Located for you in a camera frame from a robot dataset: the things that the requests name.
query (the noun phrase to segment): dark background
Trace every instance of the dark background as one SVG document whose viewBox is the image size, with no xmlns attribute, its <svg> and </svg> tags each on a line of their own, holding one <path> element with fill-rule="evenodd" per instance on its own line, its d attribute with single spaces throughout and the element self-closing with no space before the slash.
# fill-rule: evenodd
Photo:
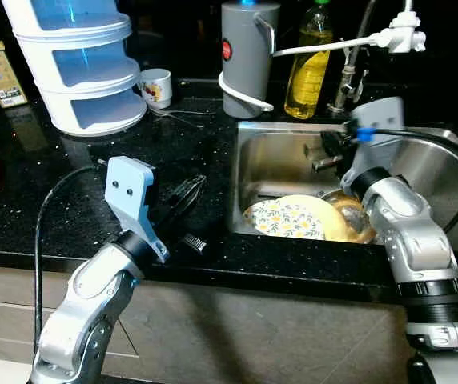
<svg viewBox="0 0 458 384">
<path fill-rule="evenodd" d="M 119 0 L 119 9 L 130 15 L 134 30 L 127 39 L 128 55 L 143 69 L 165 67 L 176 79 L 214 82 L 221 70 L 221 3 L 221 0 Z M 281 3 L 279 49 L 296 46 L 299 21 L 313 1 L 283 0 Z M 355 37 L 366 3 L 367 0 L 332 0 L 335 40 Z M 402 5 L 401 0 L 379 0 L 370 32 L 387 27 Z M 387 87 L 392 93 L 416 90 L 419 108 L 430 102 L 439 103 L 441 109 L 451 107 L 458 111 L 458 2 L 417 0 L 414 9 L 421 19 L 420 30 L 427 34 L 427 50 L 390 55 L 381 49 L 367 49 L 367 54 L 360 55 L 360 64 L 366 61 L 370 69 L 367 83 Z M 9 60 L 30 100 L 38 99 L 1 1 L 0 40 L 6 44 Z M 271 83 L 287 81 L 291 62 L 292 57 L 274 60 Z M 332 52 L 323 92 L 328 94 L 327 89 L 330 90 L 327 99 L 335 93 L 343 62 L 342 51 Z M 283 92 L 284 86 L 278 89 Z"/>
</svg>

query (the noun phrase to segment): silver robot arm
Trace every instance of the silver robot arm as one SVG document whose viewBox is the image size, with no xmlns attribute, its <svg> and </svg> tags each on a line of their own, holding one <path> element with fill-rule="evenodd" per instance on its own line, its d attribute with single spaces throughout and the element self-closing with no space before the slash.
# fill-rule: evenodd
<svg viewBox="0 0 458 384">
<path fill-rule="evenodd" d="M 370 126 L 377 115 L 387 117 L 387 110 L 389 122 L 401 122 L 397 113 L 401 111 L 398 99 L 384 99 L 358 107 L 354 118 L 360 126 Z M 426 199 L 404 180 L 386 171 L 396 153 L 394 146 L 397 143 L 390 142 L 389 151 L 384 153 L 383 142 L 359 145 L 351 169 L 342 177 L 341 186 L 361 200 L 370 224 L 387 251 L 407 312 L 407 339 L 417 349 L 416 356 L 408 363 L 409 382 L 456 383 L 458 265 L 446 234 L 432 220 Z"/>
<path fill-rule="evenodd" d="M 98 381 L 115 322 L 143 278 L 143 267 L 169 255 L 147 217 L 146 195 L 153 184 L 147 164 L 110 159 L 105 199 L 124 232 L 72 274 L 63 303 L 42 330 L 30 382 Z"/>
</svg>

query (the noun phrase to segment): black cable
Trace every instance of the black cable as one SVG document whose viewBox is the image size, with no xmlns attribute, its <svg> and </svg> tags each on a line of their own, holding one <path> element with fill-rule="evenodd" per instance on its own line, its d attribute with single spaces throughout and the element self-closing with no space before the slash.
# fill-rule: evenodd
<svg viewBox="0 0 458 384">
<path fill-rule="evenodd" d="M 406 138 L 420 138 L 423 140 L 427 140 L 429 142 L 433 142 L 435 144 L 439 144 L 441 146 L 446 147 L 450 150 L 454 155 L 458 157 L 458 144 L 452 142 L 447 138 L 443 138 L 441 136 L 435 136 L 434 134 L 424 134 L 422 132 L 415 132 L 412 130 L 376 130 L 377 134 L 388 134 L 391 136 L 403 136 Z M 452 219 L 444 226 L 444 232 L 449 232 L 458 223 L 458 211 L 452 217 Z"/>
<path fill-rule="evenodd" d="M 34 304 L 35 304 L 35 324 L 34 324 L 34 357 L 37 354 L 38 349 L 38 340 L 40 339 L 40 334 L 42 331 L 42 255 L 40 252 L 40 227 L 42 222 L 42 217 L 44 216 L 44 212 L 46 211 L 47 206 L 49 205 L 51 199 L 54 195 L 62 188 L 67 182 L 69 182 L 73 177 L 87 172 L 89 170 L 98 170 L 98 166 L 84 166 L 83 168 L 79 168 L 77 170 L 73 170 L 62 179 L 60 179 L 56 185 L 51 188 L 51 190 L 47 193 L 46 198 L 42 202 L 40 206 L 40 211 L 38 212 L 37 222 L 35 224 L 35 249 L 34 249 L 34 257 L 35 257 L 35 276 L 34 276 Z"/>
</svg>

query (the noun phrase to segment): blue connector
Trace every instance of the blue connector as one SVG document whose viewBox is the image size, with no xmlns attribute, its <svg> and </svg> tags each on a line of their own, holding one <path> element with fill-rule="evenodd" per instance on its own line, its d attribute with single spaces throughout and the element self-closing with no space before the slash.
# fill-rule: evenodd
<svg viewBox="0 0 458 384">
<path fill-rule="evenodd" d="M 376 132 L 376 128 L 358 128 L 357 129 L 357 140 L 360 142 L 370 142 L 373 140 L 373 135 Z"/>
</svg>

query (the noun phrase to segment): white plastic container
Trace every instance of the white plastic container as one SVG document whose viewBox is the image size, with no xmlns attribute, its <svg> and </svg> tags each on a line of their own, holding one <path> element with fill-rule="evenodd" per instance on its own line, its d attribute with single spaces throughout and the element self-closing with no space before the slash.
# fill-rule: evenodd
<svg viewBox="0 0 458 384">
<path fill-rule="evenodd" d="M 2 0 L 53 124 L 75 136 L 125 130 L 145 113 L 139 65 L 115 0 Z"/>
</svg>

